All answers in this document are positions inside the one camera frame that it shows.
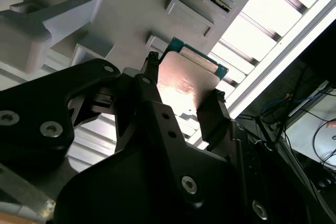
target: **blue cable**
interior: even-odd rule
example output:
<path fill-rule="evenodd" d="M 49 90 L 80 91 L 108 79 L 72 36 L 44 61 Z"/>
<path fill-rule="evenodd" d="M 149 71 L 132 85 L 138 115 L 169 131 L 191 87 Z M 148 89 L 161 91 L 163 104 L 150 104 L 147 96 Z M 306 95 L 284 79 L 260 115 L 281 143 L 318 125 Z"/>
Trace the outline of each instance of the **blue cable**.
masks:
<path fill-rule="evenodd" d="M 316 95 L 314 95 L 314 96 L 312 96 L 312 97 L 308 97 L 308 98 L 305 98 L 305 99 L 297 100 L 297 101 L 294 101 L 294 102 L 309 101 L 309 100 L 318 98 L 318 97 L 320 97 L 321 95 L 322 95 L 322 93 L 319 92 L 319 93 L 317 93 Z M 260 115 L 264 114 L 264 113 L 267 111 L 267 109 L 268 109 L 271 105 L 273 105 L 273 104 L 275 104 L 275 103 L 279 103 L 279 102 L 285 102 L 285 100 L 272 101 L 272 102 L 266 104 L 266 106 L 261 110 Z"/>

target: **metal plate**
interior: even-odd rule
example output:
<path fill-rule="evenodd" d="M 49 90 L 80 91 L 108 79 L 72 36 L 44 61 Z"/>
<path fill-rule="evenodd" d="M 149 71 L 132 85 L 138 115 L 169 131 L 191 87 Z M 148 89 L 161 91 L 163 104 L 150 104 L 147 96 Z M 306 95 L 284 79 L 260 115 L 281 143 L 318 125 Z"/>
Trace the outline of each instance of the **metal plate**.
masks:
<path fill-rule="evenodd" d="M 220 79 L 177 52 L 168 52 L 159 68 L 158 89 L 163 103 L 174 113 L 194 114 Z"/>

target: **cable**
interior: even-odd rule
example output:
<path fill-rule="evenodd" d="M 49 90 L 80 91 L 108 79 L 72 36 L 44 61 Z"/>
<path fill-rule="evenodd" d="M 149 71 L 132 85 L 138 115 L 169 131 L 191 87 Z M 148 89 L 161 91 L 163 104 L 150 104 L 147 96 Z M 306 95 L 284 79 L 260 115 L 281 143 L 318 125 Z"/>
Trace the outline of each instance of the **cable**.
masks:
<path fill-rule="evenodd" d="M 284 115 L 285 115 L 285 116 L 284 116 L 285 119 L 284 119 L 283 123 L 282 123 L 281 126 L 280 126 L 280 130 L 279 130 L 278 135 L 277 135 L 277 137 L 276 137 L 276 139 L 275 139 L 275 143 L 278 143 L 278 142 L 280 141 L 281 134 L 282 134 L 282 132 L 284 131 L 284 129 L 285 129 L 285 127 L 286 127 L 286 123 L 287 123 L 288 115 L 289 115 L 289 113 L 292 111 L 292 107 L 293 107 L 293 103 L 294 103 L 295 97 L 296 97 L 296 95 L 297 95 L 297 92 L 298 92 L 299 87 L 300 87 L 300 83 L 301 83 L 301 81 L 303 80 L 303 76 L 305 75 L 306 70 L 307 70 L 307 67 L 305 67 L 305 68 L 302 70 L 302 72 L 301 72 L 301 74 L 300 74 L 300 76 L 299 76 L 299 79 L 298 79 L 297 83 L 295 84 L 295 87 L 294 87 L 294 90 L 293 90 L 293 96 L 292 96 L 292 99 L 289 101 L 289 104 L 288 104 L 288 106 L 287 106 L 287 111 L 286 111 L 285 114 L 284 114 Z"/>
<path fill-rule="evenodd" d="M 313 182 L 312 182 L 311 179 L 307 176 L 307 174 L 306 174 L 306 172 L 305 172 L 305 169 L 302 167 L 301 163 L 298 161 L 298 159 L 296 158 L 296 156 L 295 156 L 295 154 L 294 154 L 292 145 L 291 145 L 291 143 L 290 143 L 290 140 L 289 140 L 289 137 L 288 137 L 286 131 L 287 131 L 287 126 L 285 125 L 284 132 L 283 132 L 283 133 L 285 134 L 285 138 L 288 140 L 288 145 L 289 145 L 290 151 L 292 152 L 292 155 L 293 155 L 294 159 L 295 159 L 296 162 L 299 164 L 299 166 L 301 167 L 302 171 L 304 172 L 304 174 L 305 174 L 306 177 L 308 178 L 308 181 L 309 181 L 311 190 L 312 190 L 313 193 L 314 193 L 315 199 L 317 200 L 317 202 L 318 202 L 319 204 L 321 204 L 320 199 L 318 198 L 318 196 L 317 196 L 317 194 L 316 194 L 316 191 L 315 191 L 315 189 L 314 189 Z"/>
<path fill-rule="evenodd" d="M 313 140 L 312 140 L 312 147 L 313 147 L 313 150 L 314 150 L 314 153 L 315 155 L 319 158 L 320 161 L 324 162 L 324 164 L 327 164 L 331 167 L 336 167 L 335 165 L 331 165 L 329 163 L 327 163 L 326 161 L 324 161 L 320 156 L 319 154 L 317 153 L 316 151 L 316 148 L 315 148 L 315 141 L 316 141 L 316 136 L 317 134 L 319 133 L 319 131 L 327 124 L 327 123 L 330 123 L 330 122 L 333 122 L 333 121 L 336 121 L 336 118 L 332 119 L 332 120 L 329 120 L 329 121 L 326 121 L 324 122 L 320 127 L 318 127 L 318 129 L 315 131 L 314 133 L 314 136 L 313 136 Z"/>
<path fill-rule="evenodd" d="M 321 164 L 323 165 L 323 167 L 324 167 L 324 165 L 326 164 L 326 161 L 327 161 L 328 159 L 330 159 L 331 157 L 335 156 L 335 155 L 336 155 L 336 149 L 335 149 L 332 153 L 330 153 L 330 154 L 324 159 L 323 162 L 321 162 Z"/>
<path fill-rule="evenodd" d="M 299 109 L 299 110 L 305 111 L 305 112 L 307 112 L 308 114 L 311 114 L 311 115 L 315 116 L 316 118 L 318 118 L 318 119 L 320 119 L 320 120 L 322 120 L 322 121 L 328 122 L 328 120 L 323 119 L 323 118 L 321 118 L 321 117 L 319 117 L 319 116 L 317 116 L 317 115 L 315 115 L 315 114 L 309 112 L 308 110 L 304 110 L 304 109 Z"/>
<path fill-rule="evenodd" d="M 320 97 L 322 94 L 323 94 L 322 92 L 319 92 L 319 93 L 315 94 L 315 95 L 312 96 L 312 97 L 308 97 L 308 98 L 305 98 L 305 99 L 300 99 L 300 100 L 297 100 L 297 101 L 294 101 L 294 102 L 303 102 L 303 101 L 307 101 L 307 100 L 309 101 L 309 100 L 312 100 L 312 99 L 315 99 L 315 98 Z M 289 99 L 287 98 L 287 99 L 277 100 L 277 101 L 273 101 L 273 102 L 268 103 L 268 104 L 262 109 L 260 115 L 265 114 L 265 112 L 267 112 L 267 109 L 268 109 L 271 105 L 273 105 L 274 103 L 286 102 L 286 101 L 289 101 L 289 100 L 291 100 L 291 97 L 289 97 Z"/>
<path fill-rule="evenodd" d="M 326 94 L 326 95 L 330 95 L 332 97 L 336 97 L 336 94 L 330 94 L 330 93 L 325 93 L 325 92 L 321 92 L 321 94 Z"/>

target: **black plastic part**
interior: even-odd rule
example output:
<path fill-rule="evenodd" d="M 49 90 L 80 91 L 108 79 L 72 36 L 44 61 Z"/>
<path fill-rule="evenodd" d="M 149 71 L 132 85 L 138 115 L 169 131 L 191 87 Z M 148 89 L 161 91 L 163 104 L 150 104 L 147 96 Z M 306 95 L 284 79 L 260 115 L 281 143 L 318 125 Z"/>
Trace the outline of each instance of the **black plastic part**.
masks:
<path fill-rule="evenodd" d="M 224 103 L 224 94 L 215 89 L 198 108 L 197 118 L 201 126 L 202 139 L 209 143 L 207 149 L 211 151 L 223 140 L 231 123 Z"/>
<path fill-rule="evenodd" d="M 212 149 L 212 152 L 226 158 L 234 166 L 239 177 L 239 199 L 248 213 L 252 223 L 263 223 L 252 208 L 253 201 L 261 204 L 267 213 L 270 223 L 273 221 L 265 182 L 261 172 L 259 155 L 253 144 L 249 144 L 248 135 L 236 122 L 231 121 L 230 127 L 222 140 Z"/>
<path fill-rule="evenodd" d="M 134 117 L 113 156 L 78 174 L 57 199 L 55 224 L 218 221 L 245 223 L 232 165 L 186 144 L 172 109 L 155 82 L 134 78 Z M 197 184 L 195 194 L 183 176 Z"/>
<path fill-rule="evenodd" d="M 157 79 L 159 78 L 159 64 L 159 53 L 151 51 L 146 58 L 141 72 L 157 83 Z"/>
<path fill-rule="evenodd" d="M 62 162 L 74 139 L 69 101 L 119 75 L 111 63 L 96 59 L 0 92 L 0 111 L 14 111 L 20 117 L 12 126 L 0 126 L 0 163 L 51 167 Z M 74 105 L 77 114 L 83 101 L 78 99 Z M 59 137 L 41 134 L 40 126 L 47 121 L 61 124 Z"/>

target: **white plastic block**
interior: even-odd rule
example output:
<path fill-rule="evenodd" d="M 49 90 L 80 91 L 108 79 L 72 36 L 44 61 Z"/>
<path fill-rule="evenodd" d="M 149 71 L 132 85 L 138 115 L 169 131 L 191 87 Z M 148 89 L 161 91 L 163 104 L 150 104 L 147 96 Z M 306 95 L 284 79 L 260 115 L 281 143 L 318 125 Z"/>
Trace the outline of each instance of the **white plastic block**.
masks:
<path fill-rule="evenodd" d="M 151 35 L 146 43 L 146 48 L 150 51 L 156 51 L 159 53 L 159 58 L 162 56 L 166 48 L 168 47 L 168 43 L 161 40 L 155 35 Z"/>
<path fill-rule="evenodd" d="M 102 40 L 94 35 L 86 34 L 85 37 L 76 44 L 71 66 L 84 63 L 86 61 L 98 58 L 106 59 L 112 51 L 113 44 Z"/>
<path fill-rule="evenodd" d="M 213 23 L 179 0 L 171 0 L 166 8 L 166 12 L 181 21 L 186 27 L 204 37 L 209 37 L 215 27 Z"/>
<path fill-rule="evenodd" d="M 51 46 L 94 19 L 101 1 L 69 0 L 29 14 L 0 12 L 0 61 L 35 72 Z"/>

